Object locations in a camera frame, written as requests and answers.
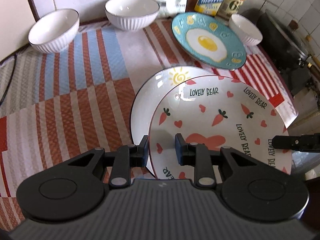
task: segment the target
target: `blue plate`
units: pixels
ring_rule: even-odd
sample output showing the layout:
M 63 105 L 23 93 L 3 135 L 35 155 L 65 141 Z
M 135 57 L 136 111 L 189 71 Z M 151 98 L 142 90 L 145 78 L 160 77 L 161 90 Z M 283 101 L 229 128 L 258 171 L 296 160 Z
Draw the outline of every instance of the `blue plate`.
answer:
M 246 52 L 236 34 L 205 14 L 178 14 L 172 31 L 181 46 L 192 56 L 217 68 L 233 70 L 246 61 Z

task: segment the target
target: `bolt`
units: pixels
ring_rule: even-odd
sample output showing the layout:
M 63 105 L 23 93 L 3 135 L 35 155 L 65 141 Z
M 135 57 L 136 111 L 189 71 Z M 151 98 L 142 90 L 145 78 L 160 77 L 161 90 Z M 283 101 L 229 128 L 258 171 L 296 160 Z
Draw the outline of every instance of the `bolt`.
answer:
M 113 178 L 111 180 L 111 184 L 115 185 L 115 186 L 122 186 L 122 185 L 124 185 L 126 183 L 127 183 L 127 180 L 125 178 L 122 178 L 122 177 Z
M 214 179 L 209 177 L 202 177 L 198 180 L 202 186 L 211 186 L 214 184 Z

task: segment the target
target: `black pot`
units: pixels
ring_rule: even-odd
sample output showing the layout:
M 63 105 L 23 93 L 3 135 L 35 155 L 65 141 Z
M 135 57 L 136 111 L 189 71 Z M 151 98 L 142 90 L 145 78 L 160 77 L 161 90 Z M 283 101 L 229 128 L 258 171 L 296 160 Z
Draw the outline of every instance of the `black pot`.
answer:
M 303 67 L 307 62 L 308 50 L 301 39 L 284 26 L 273 14 L 266 10 L 257 27 L 263 35 L 261 46 L 276 61 L 281 70 Z

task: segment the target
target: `black cable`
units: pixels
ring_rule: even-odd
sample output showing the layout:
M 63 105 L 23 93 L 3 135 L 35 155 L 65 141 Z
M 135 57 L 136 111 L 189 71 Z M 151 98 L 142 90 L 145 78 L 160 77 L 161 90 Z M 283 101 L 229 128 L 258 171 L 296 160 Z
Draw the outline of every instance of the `black cable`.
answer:
M 8 90 L 9 90 L 9 87 L 10 87 L 10 84 L 11 84 L 11 81 L 12 81 L 12 78 L 13 78 L 13 74 L 14 74 L 14 71 L 16 69 L 16 64 L 17 64 L 17 54 L 14 55 L 14 63 L 13 63 L 13 68 L 12 68 L 12 72 L 11 72 L 11 76 L 10 76 L 10 79 L 9 79 L 9 82 L 7 84 L 7 87 L 3 93 L 3 96 L 0 100 L 0 106 L 2 105 L 7 93 L 8 93 Z

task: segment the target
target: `striped tablecloth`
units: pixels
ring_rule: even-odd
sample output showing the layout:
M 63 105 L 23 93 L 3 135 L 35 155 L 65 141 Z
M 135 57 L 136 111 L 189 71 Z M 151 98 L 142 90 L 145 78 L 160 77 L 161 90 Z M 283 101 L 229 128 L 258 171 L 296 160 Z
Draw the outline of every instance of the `striped tablecloth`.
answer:
M 27 177 L 94 147 L 114 151 L 131 143 L 129 115 L 135 94 L 153 74 L 175 65 L 195 65 L 254 87 L 276 106 L 286 126 L 297 113 L 276 72 L 261 51 L 247 48 L 236 71 L 218 70 L 193 60 L 177 43 L 169 20 L 137 32 L 108 22 L 81 27 L 60 54 L 28 48 L 0 107 L 0 227 L 11 230 L 24 218 L 16 200 Z M 13 61 L 0 68 L 0 95 Z M 105 177 L 108 181 L 111 168 Z M 152 178 L 132 168 L 133 178 Z

